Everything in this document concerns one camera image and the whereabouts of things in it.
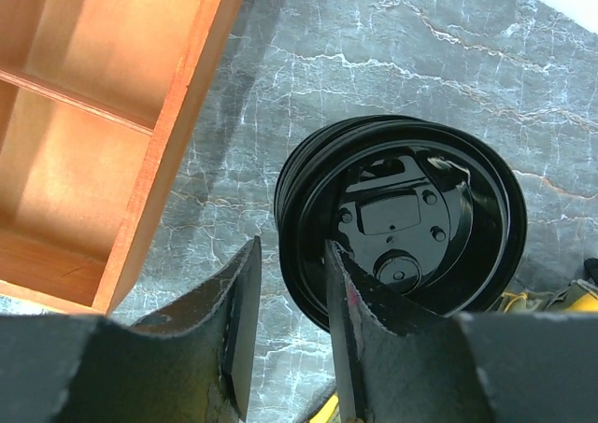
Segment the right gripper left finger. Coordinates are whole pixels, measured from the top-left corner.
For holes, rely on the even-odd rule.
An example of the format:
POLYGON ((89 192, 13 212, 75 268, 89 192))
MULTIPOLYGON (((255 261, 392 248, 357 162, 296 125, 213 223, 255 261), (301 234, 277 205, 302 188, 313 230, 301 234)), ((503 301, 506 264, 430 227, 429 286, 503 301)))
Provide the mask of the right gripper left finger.
POLYGON ((131 326, 102 316, 2 316, 2 420, 245 420, 261 279, 253 238, 197 288, 131 326))

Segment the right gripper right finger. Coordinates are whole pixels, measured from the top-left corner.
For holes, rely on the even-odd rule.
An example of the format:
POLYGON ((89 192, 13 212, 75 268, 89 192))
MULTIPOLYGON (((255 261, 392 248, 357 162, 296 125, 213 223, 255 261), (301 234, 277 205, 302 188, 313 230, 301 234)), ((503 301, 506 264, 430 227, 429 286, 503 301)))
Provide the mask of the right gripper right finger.
POLYGON ((325 245, 344 422, 593 422, 597 312, 441 317, 325 245))

